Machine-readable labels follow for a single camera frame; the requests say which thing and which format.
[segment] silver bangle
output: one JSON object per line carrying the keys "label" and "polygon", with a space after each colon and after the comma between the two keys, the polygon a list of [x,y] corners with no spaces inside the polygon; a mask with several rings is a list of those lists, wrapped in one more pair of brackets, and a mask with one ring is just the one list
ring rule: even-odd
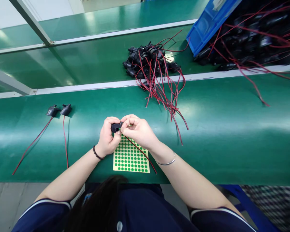
{"label": "silver bangle", "polygon": [[159,163],[158,161],[156,161],[156,162],[157,162],[157,164],[160,164],[160,165],[170,165],[170,164],[172,164],[174,161],[175,161],[175,158],[174,158],[171,162],[169,162],[169,163],[165,163],[165,164],[163,164],[163,163]]}

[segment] person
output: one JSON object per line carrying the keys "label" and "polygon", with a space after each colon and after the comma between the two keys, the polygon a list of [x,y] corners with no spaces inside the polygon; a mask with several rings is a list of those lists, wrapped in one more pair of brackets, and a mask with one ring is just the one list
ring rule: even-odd
{"label": "person", "polygon": [[[112,136],[111,124],[123,122]],[[190,210],[190,220],[165,199],[159,185],[128,184],[109,177],[70,201],[102,158],[112,154],[121,134],[147,149]],[[28,231],[255,231],[204,176],[158,140],[145,119],[107,117],[98,144],[58,176],[22,214],[13,232]]]}

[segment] navy shirt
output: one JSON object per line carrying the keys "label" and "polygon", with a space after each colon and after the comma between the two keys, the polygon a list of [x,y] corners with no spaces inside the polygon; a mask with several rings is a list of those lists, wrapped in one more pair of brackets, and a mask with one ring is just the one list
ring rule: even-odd
{"label": "navy shirt", "polygon": [[[41,199],[22,214],[12,232],[62,231],[62,221],[70,210],[69,202]],[[255,232],[242,217],[227,208],[196,209],[188,220],[164,199],[162,192],[151,188],[121,190],[117,211],[114,231],[118,232]]]}

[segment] black beaded bracelet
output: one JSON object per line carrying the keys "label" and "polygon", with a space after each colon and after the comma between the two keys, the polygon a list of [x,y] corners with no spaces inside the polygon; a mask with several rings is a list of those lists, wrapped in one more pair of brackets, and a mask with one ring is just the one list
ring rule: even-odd
{"label": "black beaded bracelet", "polygon": [[98,154],[96,153],[96,150],[94,149],[94,147],[95,147],[95,145],[93,146],[92,150],[93,150],[95,156],[96,156],[99,160],[103,160],[104,157],[102,158],[102,157],[98,156]]}

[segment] green conveyor belt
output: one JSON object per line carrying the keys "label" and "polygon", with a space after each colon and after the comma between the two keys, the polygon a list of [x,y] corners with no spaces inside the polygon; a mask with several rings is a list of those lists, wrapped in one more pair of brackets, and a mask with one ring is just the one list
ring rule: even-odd
{"label": "green conveyor belt", "polygon": [[[244,77],[187,82],[178,107],[189,130],[177,116],[184,145],[162,105],[139,87],[101,89],[0,99],[0,182],[50,182],[66,168],[63,118],[55,118],[38,142],[23,152],[50,117],[53,104],[72,104],[65,128],[69,164],[86,153],[99,138],[107,116],[134,113],[145,118],[157,137],[215,184],[290,185],[290,80],[264,74],[251,76],[264,100],[258,99]],[[109,155],[98,164],[90,181],[124,174],[130,182],[167,183],[158,175],[115,172]]]}
{"label": "green conveyor belt", "polygon": [[[158,43],[181,29],[175,37],[177,42],[170,41],[166,46],[178,51],[186,47],[191,25],[1,54],[0,70],[33,89],[131,80],[122,65],[129,56],[128,48],[146,45],[149,41]],[[200,66],[193,62],[189,47],[180,53],[167,52],[166,56],[173,56],[170,59],[181,65],[184,74],[216,70],[212,65]]]}
{"label": "green conveyor belt", "polygon": [[[39,23],[51,40],[58,41],[197,19],[207,3],[208,0],[149,1]],[[28,24],[0,30],[0,49],[41,43]]]}

